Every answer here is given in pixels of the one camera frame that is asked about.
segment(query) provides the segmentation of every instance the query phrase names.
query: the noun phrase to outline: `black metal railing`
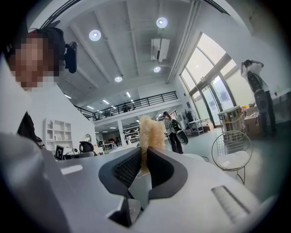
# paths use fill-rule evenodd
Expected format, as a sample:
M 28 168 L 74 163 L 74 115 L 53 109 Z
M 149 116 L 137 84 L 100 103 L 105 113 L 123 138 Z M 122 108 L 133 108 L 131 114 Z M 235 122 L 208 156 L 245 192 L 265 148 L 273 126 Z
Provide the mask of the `black metal railing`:
M 94 113 L 74 105 L 89 121 L 94 121 Z
M 134 100 L 131 102 L 126 102 L 123 104 L 119 104 L 113 107 L 109 107 L 97 112 L 91 112 L 88 111 L 86 109 L 80 108 L 78 106 L 75 106 L 89 121 L 98 121 L 107 117 L 111 117 L 114 115 L 118 115 L 124 112 L 128 112 L 128 111 L 133 111 L 139 108 L 143 108 L 143 107 L 148 107 L 148 106 L 152 106 L 155 104 L 160 104 L 163 102 L 168 102 L 168 101 L 172 101 L 172 100 L 176 100 L 177 95 L 176 95 L 176 91 L 171 91 L 171 92 L 167 92 L 167 93 L 163 93 L 163 94 L 159 94 L 159 95 L 155 95 L 155 96 L 150 96 L 147 98 L 143 98 L 143 99 L 139 99 L 139 100 Z

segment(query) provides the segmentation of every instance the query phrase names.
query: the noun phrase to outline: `column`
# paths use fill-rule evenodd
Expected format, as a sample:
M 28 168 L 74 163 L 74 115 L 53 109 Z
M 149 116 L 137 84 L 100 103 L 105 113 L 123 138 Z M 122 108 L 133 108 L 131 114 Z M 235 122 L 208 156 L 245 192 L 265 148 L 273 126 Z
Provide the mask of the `column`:
M 122 128 L 122 123 L 121 120 L 117 120 L 118 123 L 118 128 L 119 128 L 119 133 L 120 133 L 120 139 L 121 139 L 121 144 L 123 147 L 126 146 L 126 142 L 124 140 L 124 134 L 123 134 L 123 128 Z

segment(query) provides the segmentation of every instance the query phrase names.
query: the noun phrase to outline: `ceiling light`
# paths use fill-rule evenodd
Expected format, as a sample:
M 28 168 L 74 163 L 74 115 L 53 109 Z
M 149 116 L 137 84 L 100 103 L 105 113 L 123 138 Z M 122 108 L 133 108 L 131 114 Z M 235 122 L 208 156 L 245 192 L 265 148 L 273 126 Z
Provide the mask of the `ceiling light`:
M 115 77 L 115 79 L 114 79 L 116 82 L 121 82 L 122 81 L 122 78 L 120 77 L 120 76 L 117 76 L 117 77 Z
M 155 73 L 159 72 L 160 70 L 161 70 L 161 68 L 160 68 L 159 66 L 156 66 L 156 67 L 154 68 L 154 72 L 155 72 Z
M 164 17 L 158 18 L 158 20 L 156 21 L 156 25 L 160 28 L 166 27 L 167 24 L 168 24 L 168 20 Z
M 89 33 L 89 38 L 91 41 L 97 41 L 101 38 L 101 33 L 98 30 L 93 30 Z

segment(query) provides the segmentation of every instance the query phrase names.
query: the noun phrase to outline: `metal chair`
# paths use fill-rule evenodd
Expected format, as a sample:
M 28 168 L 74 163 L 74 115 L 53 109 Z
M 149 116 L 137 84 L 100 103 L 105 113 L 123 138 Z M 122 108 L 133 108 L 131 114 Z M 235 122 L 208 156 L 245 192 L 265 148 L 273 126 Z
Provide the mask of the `metal chair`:
M 223 171 L 236 171 L 244 185 L 246 182 L 246 165 L 250 161 L 252 153 L 251 140 L 240 131 L 222 133 L 214 141 L 211 149 L 214 163 Z M 242 168 L 244 168 L 244 179 L 238 174 L 238 170 Z

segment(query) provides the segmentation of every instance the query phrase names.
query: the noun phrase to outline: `black sleeve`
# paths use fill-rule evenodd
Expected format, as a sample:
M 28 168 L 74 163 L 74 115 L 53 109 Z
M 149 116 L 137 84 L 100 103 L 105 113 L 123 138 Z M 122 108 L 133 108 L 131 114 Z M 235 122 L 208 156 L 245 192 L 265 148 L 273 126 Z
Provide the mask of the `black sleeve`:
M 17 133 L 20 136 L 33 140 L 39 146 L 40 149 L 45 149 L 45 145 L 42 139 L 35 135 L 35 128 L 34 128 L 33 121 L 27 112 L 25 113 L 20 123 Z

